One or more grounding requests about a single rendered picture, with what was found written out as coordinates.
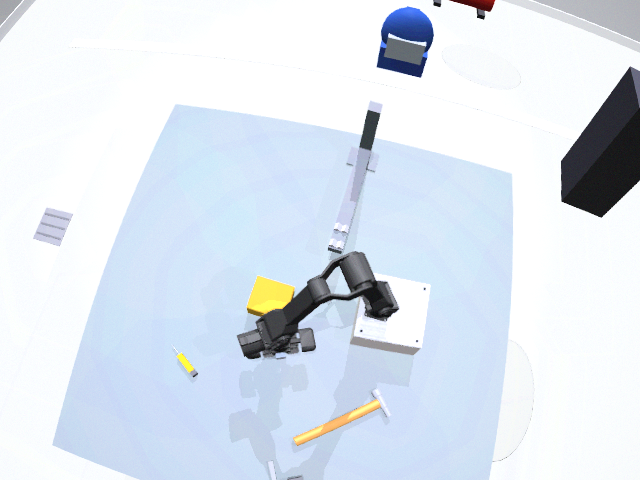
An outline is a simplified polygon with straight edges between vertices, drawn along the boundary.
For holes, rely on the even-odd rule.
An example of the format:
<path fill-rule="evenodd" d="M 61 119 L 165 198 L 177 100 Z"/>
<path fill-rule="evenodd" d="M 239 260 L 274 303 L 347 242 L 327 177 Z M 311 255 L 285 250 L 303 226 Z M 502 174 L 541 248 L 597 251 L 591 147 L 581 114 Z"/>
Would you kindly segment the hammer with orange handle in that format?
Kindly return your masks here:
<path fill-rule="evenodd" d="M 386 404 L 385 399 L 381 395 L 382 394 L 381 390 L 378 388 L 376 390 L 371 391 L 371 393 L 374 396 L 374 398 L 376 398 L 376 400 L 373 400 L 367 403 L 366 405 L 364 405 L 363 407 L 359 407 L 339 418 L 336 418 L 330 422 L 327 422 L 322 426 L 318 426 L 315 429 L 311 429 L 308 432 L 305 432 L 301 435 L 297 435 L 296 437 L 294 437 L 293 439 L 297 444 L 297 446 L 299 446 L 300 444 L 304 444 L 307 441 L 309 442 L 319 436 L 323 436 L 326 433 L 331 432 L 337 428 L 340 428 L 343 425 L 348 424 L 366 414 L 370 414 L 372 411 L 380 407 L 382 408 L 382 410 L 384 411 L 387 417 L 392 416 L 392 414 L 390 413 L 390 409 Z"/>

